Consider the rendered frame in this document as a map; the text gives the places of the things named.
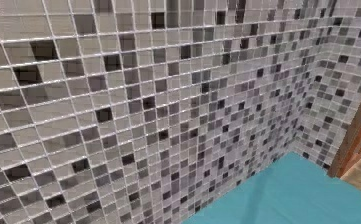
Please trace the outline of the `brown wooden room door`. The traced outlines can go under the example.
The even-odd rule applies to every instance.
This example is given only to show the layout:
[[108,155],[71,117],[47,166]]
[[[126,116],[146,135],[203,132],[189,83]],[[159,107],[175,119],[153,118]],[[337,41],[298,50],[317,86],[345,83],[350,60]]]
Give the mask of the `brown wooden room door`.
[[327,172],[341,178],[361,159],[361,103]]

